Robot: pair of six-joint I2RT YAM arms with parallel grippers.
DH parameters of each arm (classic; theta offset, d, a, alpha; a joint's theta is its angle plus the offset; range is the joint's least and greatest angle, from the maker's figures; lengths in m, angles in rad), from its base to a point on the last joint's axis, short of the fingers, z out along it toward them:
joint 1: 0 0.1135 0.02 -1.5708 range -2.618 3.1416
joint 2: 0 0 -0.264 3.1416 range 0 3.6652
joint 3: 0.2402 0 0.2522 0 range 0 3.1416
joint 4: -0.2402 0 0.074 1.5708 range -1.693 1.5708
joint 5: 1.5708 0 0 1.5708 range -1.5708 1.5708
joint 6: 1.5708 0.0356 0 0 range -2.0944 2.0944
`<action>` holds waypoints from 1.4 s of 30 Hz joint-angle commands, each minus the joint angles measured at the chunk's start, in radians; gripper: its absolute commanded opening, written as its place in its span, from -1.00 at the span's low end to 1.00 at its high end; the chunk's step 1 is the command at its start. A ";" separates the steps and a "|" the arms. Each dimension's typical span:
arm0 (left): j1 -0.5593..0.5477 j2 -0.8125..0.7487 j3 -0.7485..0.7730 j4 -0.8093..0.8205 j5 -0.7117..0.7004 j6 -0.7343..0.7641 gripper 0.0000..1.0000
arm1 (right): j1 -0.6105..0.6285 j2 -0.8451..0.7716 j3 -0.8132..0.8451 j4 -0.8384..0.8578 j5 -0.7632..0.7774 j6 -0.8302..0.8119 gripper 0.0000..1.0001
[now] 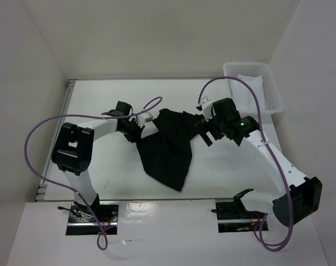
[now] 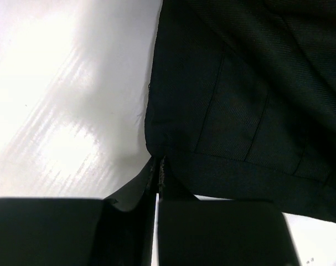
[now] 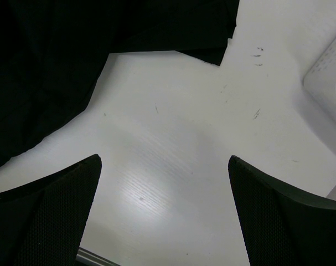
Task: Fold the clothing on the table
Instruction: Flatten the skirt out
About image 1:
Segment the black pleated skirt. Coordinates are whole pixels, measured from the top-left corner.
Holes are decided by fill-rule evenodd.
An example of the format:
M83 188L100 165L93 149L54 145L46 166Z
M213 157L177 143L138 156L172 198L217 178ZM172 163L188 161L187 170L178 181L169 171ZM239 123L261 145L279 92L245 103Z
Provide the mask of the black pleated skirt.
M196 124L203 119L203 115L186 111L160 110L153 120L158 131L136 143L145 173L180 192L192 161L190 142L198 135Z

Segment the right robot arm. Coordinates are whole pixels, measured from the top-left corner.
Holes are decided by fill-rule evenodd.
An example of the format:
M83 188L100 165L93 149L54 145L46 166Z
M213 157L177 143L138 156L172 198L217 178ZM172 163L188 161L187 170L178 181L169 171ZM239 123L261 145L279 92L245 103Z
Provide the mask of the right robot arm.
M199 134L208 146L223 137L246 151L268 174L277 193L263 193L247 188L233 198L236 216L245 218L253 211L273 213L284 226L296 224L318 210L322 183L309 178L294 167L260 130L252 116L241 117L231 98L214 101L204 97L197 109L204 119L197 124Z

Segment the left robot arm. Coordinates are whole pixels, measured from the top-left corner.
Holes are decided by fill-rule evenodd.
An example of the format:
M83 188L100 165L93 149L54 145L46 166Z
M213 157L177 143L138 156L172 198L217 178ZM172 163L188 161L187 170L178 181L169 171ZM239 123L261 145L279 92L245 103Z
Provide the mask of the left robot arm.
M74 189L74 205L87 221L100 217L99 194L94 190L89 175L94 142L108 134L120 132L132 143L142 135L146 118L130 113L132 106L118 101L116 108L102 113L101 118L81 124L62 124L54 149L52 162L65 175Z

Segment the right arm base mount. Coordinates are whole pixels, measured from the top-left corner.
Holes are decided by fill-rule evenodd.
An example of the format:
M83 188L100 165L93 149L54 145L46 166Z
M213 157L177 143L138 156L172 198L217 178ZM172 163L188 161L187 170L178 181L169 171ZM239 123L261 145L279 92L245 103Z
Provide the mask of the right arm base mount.
M239 213L231 201L215 202L211 212L216 215L219 233L252 232L265 215L255 211Z

